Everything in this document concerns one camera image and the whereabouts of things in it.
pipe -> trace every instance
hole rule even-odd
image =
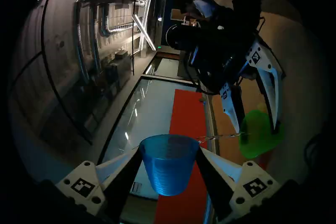
[[[102,71],[100,65],[100,58],[98,53],[98,45],[97,45],[97,6],[95,4],[90,4],[90,13],[89,13],[89,34],[90,34],[90,42],[91,42],[91,54],[94,60],[94,66],[96,68],[97,74],[100,74]]]
[[[75,51],[79,61],[79,70],[81,71],[82,78],[86,84],[89,83],[89,74],[84,62],[83,45],[81,42],[81,26],[79,18],[81,14],[81,5],[86,0],[77,0],[73,4],[73,41],[75,44]]]
[[[81,27],[79,25],[80,20],[80,12],[83,3],[90,3],[90,26],[89,26],[89,34],[91,40],[91,52],[92,57],[94,59],[95,68],[97,74],[101,72],[100,58],[98,53],[98,45],[97,45],[97,5],[100,4],[100,10],[102,11],[102,24],[99,23],[99,31],[101,36],[109,37],[111,34],[124,31],[132,28],[132,23],[122,24],[113,27],[112,29],[108,28],[108,11],[109,11],[109,3],[114,4],[127,4],[129,0],[76,0],[73,4],[73,42],[75,45],[76,55],[79,61],[79,69],[81,71],[82,79],[86,84],[89,83],[89,74],[88,70],[85,66],[84,61],[84,52],[83,45],[81,42]],[[143,5],[144,2],[142,0],[138,0],[139,6]]]
[[[133,27],[132,22],[126,23],[126,24],[121,24],[114,26],[113,28],[109,28],[109,18],[108,18],[108,13],[109,13],[109,4],[101,4],[99,6],[99,10],[101,12],[102,16],[102,22],[99,24],[99,32],[102,37],[109,37],[115,33],[118,32],[123,32],[125,30],[131,29]]]
[[[133,4],[134,0],[129,0],[129,4]],[[135,6],[144,7],[146,5],[145,0],[135,0]]]

